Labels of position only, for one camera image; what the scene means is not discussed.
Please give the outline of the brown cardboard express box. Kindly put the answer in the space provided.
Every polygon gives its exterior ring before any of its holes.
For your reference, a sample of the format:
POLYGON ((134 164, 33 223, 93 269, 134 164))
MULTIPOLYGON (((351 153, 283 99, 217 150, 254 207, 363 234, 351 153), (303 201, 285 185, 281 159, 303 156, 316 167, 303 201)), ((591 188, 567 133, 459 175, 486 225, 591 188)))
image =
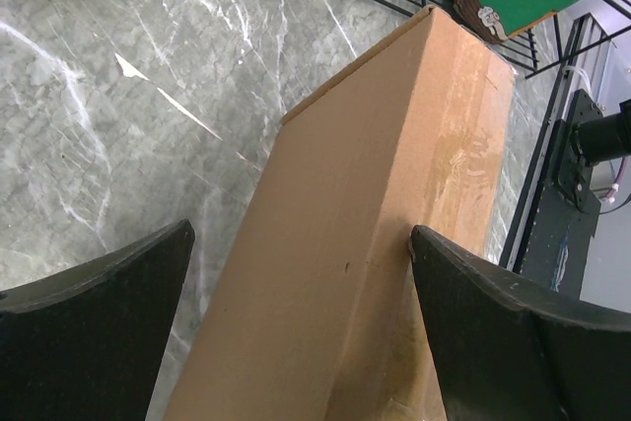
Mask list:
POLYGON ((428 7, 282 120, 169 420, 442 420, 412 229, 481 253, 513 69, 428 7))

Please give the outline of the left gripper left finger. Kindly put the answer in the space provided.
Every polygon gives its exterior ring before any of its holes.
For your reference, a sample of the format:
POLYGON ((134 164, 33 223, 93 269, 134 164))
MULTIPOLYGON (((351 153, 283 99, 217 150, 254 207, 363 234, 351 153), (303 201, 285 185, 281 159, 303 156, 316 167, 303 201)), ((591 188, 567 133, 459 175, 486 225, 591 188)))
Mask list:
POLYGON ((182 220, 2 291, 2 419, 145 419, 194 240, 182 220))

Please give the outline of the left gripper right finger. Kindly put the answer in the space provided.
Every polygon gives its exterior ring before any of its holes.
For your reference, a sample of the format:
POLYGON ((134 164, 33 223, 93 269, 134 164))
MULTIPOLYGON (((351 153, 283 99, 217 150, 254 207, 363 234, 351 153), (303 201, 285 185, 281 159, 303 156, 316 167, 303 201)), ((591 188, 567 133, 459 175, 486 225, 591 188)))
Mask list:
POLYGON ((448 419, 629 419, 629 314, 545 289, 426 226, 410 252, 448 419))

